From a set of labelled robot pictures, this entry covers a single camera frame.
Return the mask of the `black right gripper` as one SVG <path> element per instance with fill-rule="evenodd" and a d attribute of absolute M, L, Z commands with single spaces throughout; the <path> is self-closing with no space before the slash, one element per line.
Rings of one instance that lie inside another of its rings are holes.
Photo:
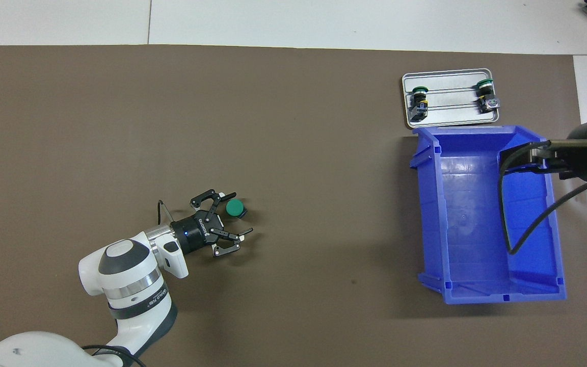
<path fill-rule="evenodd" d="M 568 139 L 587 139 L 587 123 L 569 133 Z M 587 148 L 568 148 L 564 160 L 544 155 L 548 143 L 524 143 L 499 153 L 499 171 L 529 171 L 534 174 L 559 174 L 559 179 L 578 177 L 587 181 Z"/>

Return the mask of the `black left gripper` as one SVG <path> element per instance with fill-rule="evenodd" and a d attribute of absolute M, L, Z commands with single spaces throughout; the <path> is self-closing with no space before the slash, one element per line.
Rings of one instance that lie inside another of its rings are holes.
<path fill-rule="evenodd" d="M 197 212 L 188 218 L 170 223 L 182 253 L 189 254 L 205 246 L 211 246 L 214 257 L 218 257 L 240 250 L 246 235 L 253 232 L 254 228 L 234 234 L 223 230 L 224 226 L 218 214 L 212 214 L 209 221 L 205 220 L 208 212 L 215 212 L 220 203 L 229 201 L 236 195 L 236 192 L 225 194 L 208 190 L 191 198 L 190 206 Z M 212 204 L 209 209 L 202 209 L 202 204 L 206 200 L 212 200 Z M 217 244 L 219 239 L 232 242 L 232 245 L 229 248 L 222 248 Z"/>

